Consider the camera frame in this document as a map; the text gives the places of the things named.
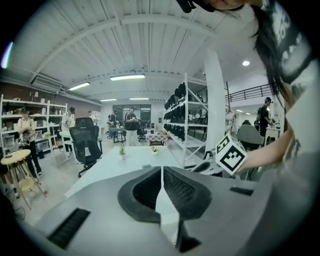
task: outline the checkered box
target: checkered box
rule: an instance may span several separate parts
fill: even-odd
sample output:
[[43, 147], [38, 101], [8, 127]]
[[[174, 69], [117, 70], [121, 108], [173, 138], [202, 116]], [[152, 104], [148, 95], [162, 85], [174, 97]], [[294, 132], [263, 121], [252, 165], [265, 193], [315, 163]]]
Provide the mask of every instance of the checkered box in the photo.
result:
[[215, 162], [230, 175], [235, 174], [247, 156], [243, 145], [230, 134], [224, 136], [215, 147]]

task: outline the black t-shirt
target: black t-shirt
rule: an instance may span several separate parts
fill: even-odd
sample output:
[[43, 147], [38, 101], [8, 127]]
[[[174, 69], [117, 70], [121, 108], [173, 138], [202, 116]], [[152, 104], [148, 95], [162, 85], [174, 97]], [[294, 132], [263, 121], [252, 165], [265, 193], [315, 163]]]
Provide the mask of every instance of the black t-shirt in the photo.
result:
[[110, 114], [108, 115], [108, 118], [110, 119], [110, 122], [113, 122], [113, 124], [116, 125], [116, 115]]
[[265, 118], [269, 118], [269, 111], [267, 109], [267, 106], [263, 105], [263, 107], [261, 108], [261, 118], [260, 118], [260, 126], [262, 127], [268, 126], [268, 122]]
[[124, 117], [125, 129], [128, 131], [135, 131], [138, 129], [138, 122], [126, 122], [126, 120], [131, 120], [132, 118], [137, 119], [134, 113], [126, 113]]

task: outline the yellow stool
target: yellow stool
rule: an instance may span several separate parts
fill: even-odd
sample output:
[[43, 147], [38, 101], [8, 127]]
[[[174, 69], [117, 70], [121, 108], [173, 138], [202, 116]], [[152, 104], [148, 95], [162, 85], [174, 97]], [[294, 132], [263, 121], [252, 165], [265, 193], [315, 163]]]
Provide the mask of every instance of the yellow stool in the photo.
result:
[[[34, 185], [36, 185], [39, 190], [43, 193], [43, 195], [45, 197], [47, 197], [47, 191], [43, 190], [40, 185], [37, 183], [37, 181], [35, 180], [35, 178], [32, 176], [29, 168], [28, 168], [28, 165], [26, 164], [26, 157], [29, 156], [31, 153], [31, 151], [29, 149], [23, 149], [23, 150], [18, 150], [16, 152], [12, 152], [10, 154], [8, 154], [7, 156], [11, 156], [9, 158], [2, 158], [1, 159], [1, 164], [2, 165], [7, 165], [10, 172], [11, 172], [11, 175], [12, 175], [12, 178], [13, 178], [13, 182], [14, 182], [14, 185], [16, 186], [17, 190], [18, 190], [18, 193], [19, 193], [19, 196], [21, 196], [23, 198], [23, 200], [25, 201], [26, 205], [29, 207], [29, 209], [31, 210], [31, 207], [30, 205], [28, 204], [24, 194], [23, 194], [23, 191], [26, 191], [26, 190], [30, 190], [32, 191], [32, 187]], [[26, 175], [25, 172], [24, 172], [24, 169], [22, 168], [21, 164], [20, 164], [20, 161], [23, 161], [23, 164], [25, 166], [25, 169], [27, 170], [28, 174]], [[17, 174], [14, 170], [14, 164], [16, 164], [16, 167], [17, 169], [19, 170], [19, 172], [22, 174], [23, 176], [23, 179], [21, 181], [18, 182], [18, 177], [17, 177]]]

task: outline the fluorescent light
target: fluorescent light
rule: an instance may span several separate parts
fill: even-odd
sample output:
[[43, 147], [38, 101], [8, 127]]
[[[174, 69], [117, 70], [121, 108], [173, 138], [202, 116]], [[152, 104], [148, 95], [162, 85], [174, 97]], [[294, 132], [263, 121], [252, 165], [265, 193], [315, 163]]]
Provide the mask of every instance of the fluorescent light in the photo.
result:
[[85, 83], [83, 83], [83, 84], [80, 84], [80, 85], [77, 85], [77, 86], [75, 86], [75, 87], [72, 87], [71, 89], [69, 89], [69, 91], [74, 91], [74, 90], [77, 90], [77, 89], [79, 89], [79, 88], [82, 88], [82, 87], [85, 87], [85, 86], [89, 86], [89, 85], [90, 85], [90, 83], [85, 82]]
[[242, 62], [242, 65], [244, 65], [245, 67], [246, 67], [246, 66], [249, 66], [249, 65], [250, 65], [250, 62], [247, 61], [247, 60], [245, 60], [244, 62]]
[[13, 44], [14, 44], [13, 42], [10, 42], [8, 44], [8, 46], [6, 47], [6, 50], [5, 50], [4, 55], [2, 57], [2, 60], [1, 60], [1, 68], [3, 68], [3, 69], [6, 69], [8, 66], [9, 55], [10, 55], [10, 51], [11, 51]]
[[148, 101], [148, 98], [130, 98], [130, 101]]
[[115, 98], [111, 98], [111, 99], [102, 99], [100, 100], [101, 102], [113, 102], [113, 101], [116, 101]]
[[132, 75], [121, 75], [121, 76], [111, 76], [110, 79], [112, 81], [117, 80], [126, 80], [126, 79], [138, 79], [138, 78], [146, 78], [144, 74], [132, 74]]

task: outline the railing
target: railing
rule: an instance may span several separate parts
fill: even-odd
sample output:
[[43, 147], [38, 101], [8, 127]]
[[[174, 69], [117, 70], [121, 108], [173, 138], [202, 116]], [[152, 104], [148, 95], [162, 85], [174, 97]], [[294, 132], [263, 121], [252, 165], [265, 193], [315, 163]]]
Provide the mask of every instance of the railing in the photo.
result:
[[[230, 94], [230, 102], [244, 101], [248, 99], [271, 96], [272, 91], [269, 84], [252, 87], [246, 90], [240, 90]], [[225, 102], [228, 104], [228, 95], [225, 96]]]

